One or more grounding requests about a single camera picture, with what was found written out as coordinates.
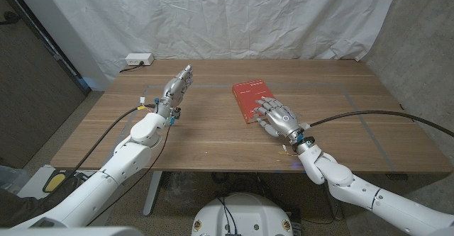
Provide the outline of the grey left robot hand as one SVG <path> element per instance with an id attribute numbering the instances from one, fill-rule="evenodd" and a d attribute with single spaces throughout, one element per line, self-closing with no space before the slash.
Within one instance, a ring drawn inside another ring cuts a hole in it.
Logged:
<path id="1" fill-rule="evenodd" d="M 189 64 L 174 78 L 169 80 L 163 89 L 162 97 L 159 98 L 154 112 L 164 118 L 169 117 L 173 110 L 182 102 L 184 94 L 192 83 L 192 75 L 193 69 Z"/>

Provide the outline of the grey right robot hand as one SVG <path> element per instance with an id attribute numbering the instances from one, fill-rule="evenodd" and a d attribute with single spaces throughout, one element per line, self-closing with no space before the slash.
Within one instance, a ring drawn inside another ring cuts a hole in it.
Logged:
<path id="1" fill-rule="evenodd" d="M 304 129 L 290 107 L 265 96 L 255 102 L 258 107 L 253 109 L 253 113 L 268 134 L 273 137 L 288 137 L 292 145 L 297 145 L 304 139 Z"/>

